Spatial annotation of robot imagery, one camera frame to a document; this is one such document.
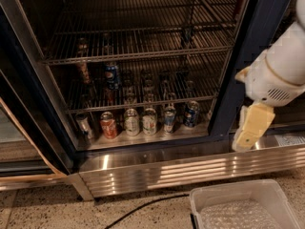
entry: terrazzo floor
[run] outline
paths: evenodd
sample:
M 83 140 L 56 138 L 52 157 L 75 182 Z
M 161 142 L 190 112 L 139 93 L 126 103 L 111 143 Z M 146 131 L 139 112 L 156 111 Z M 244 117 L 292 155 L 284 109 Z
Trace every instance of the terrazzo floor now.
M 6 191 L 0 193 L 0 228 L 192 229 L 188 194 L 193 188 L 263 178 L 279 183 L 302 228 L 305 228 L 305 168 L 99 198 L 96 201 L 82 201 L 69 185 Z M 183 195 L 186 196 L 162 200 Z M 150 204 L 113 224 L 145 203 Z

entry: blue can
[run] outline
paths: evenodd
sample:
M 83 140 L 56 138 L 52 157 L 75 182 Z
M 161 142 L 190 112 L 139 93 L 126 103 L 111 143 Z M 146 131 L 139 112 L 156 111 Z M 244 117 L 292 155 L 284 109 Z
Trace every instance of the blue can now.
M 183 124 L 187 127 L 194 127 L 199 117 L 199 104 L 196 101 L 189 101 L 185 106 Z
M 110 90 L 119 90 L 122 82 L 118 65 L 115 62 L 106 62 L 104 66 L 107 88 Z

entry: red can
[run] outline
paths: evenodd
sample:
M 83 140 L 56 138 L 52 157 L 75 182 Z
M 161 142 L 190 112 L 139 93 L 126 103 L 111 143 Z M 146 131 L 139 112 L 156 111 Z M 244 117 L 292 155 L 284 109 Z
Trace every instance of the red can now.
M 111 112 L 104 112 L 101 115 L 100 124 L 107 139 L 114 139 L 117 136 L 116 122 Z

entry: white plastic tub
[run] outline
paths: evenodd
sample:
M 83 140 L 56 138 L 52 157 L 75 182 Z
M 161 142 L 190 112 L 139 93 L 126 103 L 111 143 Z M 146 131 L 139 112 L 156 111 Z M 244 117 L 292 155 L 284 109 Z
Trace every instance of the white plastic tub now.
M 198 229 L 301 228 L 285 194 L 271 179 L 191 190 Z

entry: refrigerator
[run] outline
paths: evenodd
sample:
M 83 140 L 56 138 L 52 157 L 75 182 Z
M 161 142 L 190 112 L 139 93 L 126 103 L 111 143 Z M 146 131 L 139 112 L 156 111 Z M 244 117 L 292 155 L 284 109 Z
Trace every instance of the refrigerator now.
M 251 103 L 234 76 L 294 21 L 295 0 L 0 5 L 1 86 L 27 89 L 49 143 L 37 149 L 83 199 L 305 165 L 304 96 L 276 109 L 251 151 L 231 149 Z

